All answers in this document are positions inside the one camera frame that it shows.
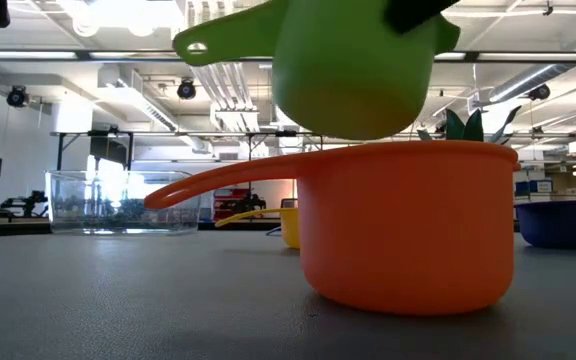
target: green cup handle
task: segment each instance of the green cup handle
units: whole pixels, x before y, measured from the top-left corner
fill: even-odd
[[[461,29],[446,20],[443,15],[438,15],[437,21],[439,26],[437,27],[437,49],[435,49],[435,54],[454,50],[459,41]]]
[[[288,0],[270,0],[175,36],[173,48],[188,65],[204,66],[249,56],[273,56]],[[201,49],[194,49],[201,44]]]

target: plastic bin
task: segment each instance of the plastic bin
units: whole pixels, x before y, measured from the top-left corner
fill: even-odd
[[[535,247],[576,249],[576,201],[515,205],[519,231]]]
[[[148,210],[144,197],[184,179],[182,172],[51,171],[48,184],[54,233],[176,235],[197,230],[200,198]]]

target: pineapple leaves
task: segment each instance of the pineapple leaves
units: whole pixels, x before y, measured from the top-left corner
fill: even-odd
[[[417,135],[422,141],[432,141],[432,136],[426,130],[417,130]]]
[[[464,128],[463,140],[484,141],[484,127],[481,119],[481,111],[477,110],[468,119]]]
[[[446,109],[446,140],[463,139],[465,128],[459,116],[454,111]]]
[[[488,140],[488,142],[496,143],[501,139],[501,137],[504,135],[504,131],[506,130],[506,126],[508,126],[508,124],[510,124],[513,120],[515,120],[515,116],[517,116],[517,112],[519,112],[519,109],[521,109],[521,106],[517,106],[516,108],[512,109],[510,114],[508,114],[508,117],[506,118],[506,122],[504,123],[504,125],[501,127],[501,129],[497,130],[497,132],[490,137],[490,140]]]

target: orange pot handle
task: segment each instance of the orange pot handle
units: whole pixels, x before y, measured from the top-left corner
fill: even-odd
[[[294,179],[298,157],[285,155],[213,169],[167,185],[146,196],[147,209],[165,209],[194,196],[249,181]]]

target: gray table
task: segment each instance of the gray table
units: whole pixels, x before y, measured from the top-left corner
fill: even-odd
[[[402,318],[317,296],[262,233],[0,238],[0,359],[576,359],[576,252],[516,255],[497,306]]]

